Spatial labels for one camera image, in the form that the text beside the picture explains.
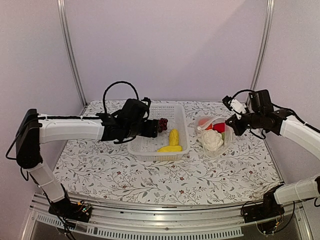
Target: white wall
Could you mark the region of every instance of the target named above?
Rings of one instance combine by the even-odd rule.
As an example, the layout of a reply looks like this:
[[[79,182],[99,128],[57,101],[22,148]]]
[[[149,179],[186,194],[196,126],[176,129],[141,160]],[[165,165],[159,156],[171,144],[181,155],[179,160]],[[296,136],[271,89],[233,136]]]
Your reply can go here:
[[[0,239],[16,240],[36,187],[5,152],[27,109],[67,115],[82,108],[56,0],[0,1],[0,73]],[[61,148],[61,142],[42,147],[51,167]]]
[[[262,0],[66,0],[86,98],[120,80],[154,100],[221,101],[249,88],[266,9]],[[107,99],[133,96],[117,86]]]
[[[257,89],[277,105],[294,109],[320,128],[320,2],[278,0]],[[269,133],[267,141],[287,183],[319,174],[320,161],[297,144]],[[320,208],[305,205],[314,239],[320,239]]]

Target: basket rim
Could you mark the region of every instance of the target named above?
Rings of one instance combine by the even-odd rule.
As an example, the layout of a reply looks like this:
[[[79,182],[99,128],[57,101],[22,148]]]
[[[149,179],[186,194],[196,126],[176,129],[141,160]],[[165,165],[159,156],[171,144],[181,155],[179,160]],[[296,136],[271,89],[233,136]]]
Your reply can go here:
[[[189,132],[188,132],[188,125],[187,125],[187,121],[186,121],[186,113],[185,113],[185,108],[184,106],[182,106],[179,103],[154,103],[150,105],[150,107],[152,106],[163,106],[163,107],[178,107],[181,109],[182,111],[182,117],[183,117],[183,124],[184,124],[184,129],[185,129],[185,138],[186,138],[186,149],[183,151],[172,151],[172,152],[157,152],[157,151],[152,151],[152,152],[144,152],[144,151],[132,151],[131,150],[131,145],[132,142],[129,142],[127,145],[127,150],[130,154],[132,155],[136,155],[136,156],[149,156],[149,157],[161,157],[161,156],[178,156],[178,155],[185,155],[190,151],[190,139],[189,139]]]

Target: food item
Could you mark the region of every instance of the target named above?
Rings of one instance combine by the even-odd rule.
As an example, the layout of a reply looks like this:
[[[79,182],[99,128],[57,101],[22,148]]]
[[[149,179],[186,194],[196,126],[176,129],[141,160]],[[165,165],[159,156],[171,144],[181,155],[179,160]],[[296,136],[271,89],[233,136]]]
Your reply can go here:
[[[162,131],[167,130],[168,119],[160,118],[158,122],[158,133],[162,133]]]
[[[217,151],[218,148],[224,141],[222,139],[222,134],[215,130],[206,130],[202,133],[201,136],[203,147],[205,147],[209,151]]]
[[[202,125],[206,124],[206,122],[208,122],[208,120],[209,119],[207,119],[207,118],[200,119],[198,122],[198,125],[202,126]],[[210,130],[210,129],[212,129],[212,123],[205,130]]]
[[[162,148],[158,149],[158,153],[169,153],[169,152],[181,152],[182,146],[163,146]]]
[[[179,145],[179,132],[177,129],[172,129],[169,135],[169,145],[176,146]]]
[[[217,131],[218,133],[224,133],[226,131],[226,124],[224,122],[221,123],[217,123],[215,125],[213,125],[212,129]]]

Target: transparent plastic container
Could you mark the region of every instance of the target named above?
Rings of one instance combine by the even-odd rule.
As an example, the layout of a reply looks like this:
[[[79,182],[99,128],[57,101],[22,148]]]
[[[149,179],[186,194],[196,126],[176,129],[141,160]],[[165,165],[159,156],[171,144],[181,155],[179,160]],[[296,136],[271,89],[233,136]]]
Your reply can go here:
[[[219,123],[225,123],[227,119],[224,117],[214,117],[214,116],[200,116],[198,117],[194,122],[194,128],[195,132],[198,135],[198,138],[200,138],[202,130],[205,130],[207,127],[210,126],[210,124],[215,125]],[[232,138],[233,138],[233,129],[229,127],[228,125],[224,124],[224,141],[223,144],[218,148],[217,151],[210,151],[206,149],[203,145],[203,152],[205,155],[207,155],[209,158],[216,159],[220,155],[222,155],[224,152],[227,151],[227,149],[230,147]]]
[[[151,104],[149,119],[168,119],[167,130],[159,132],[155,138],[137,136],[128,143],[128,152],[135,155],[139,161],[178,161],[190,150],[189,134],[184,107],[180,104]],[[169,135],[172,129],[179,132],[179,145],[182,151],[157,152],[169,145]]]

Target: table surface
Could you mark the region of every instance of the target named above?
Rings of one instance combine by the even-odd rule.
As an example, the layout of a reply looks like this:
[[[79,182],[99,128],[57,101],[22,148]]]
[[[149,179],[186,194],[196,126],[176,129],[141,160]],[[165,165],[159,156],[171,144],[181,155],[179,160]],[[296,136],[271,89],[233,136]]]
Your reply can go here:
[[[107,109],[121,109],[124,100],[107,101]],[[105,199],[168,205],[211,205],[262,199],[282,182],[263,140],[246,132],[234,136],[226,153],[208,158],[196,138],[194,121],[200,116],[228,118],[220,102],[154,101],[184,107],[191,150],[179,161],[141,162],[127,144],[69,140],[54,175],[71,193]],[[85,115],[103,112],[92,101]]]

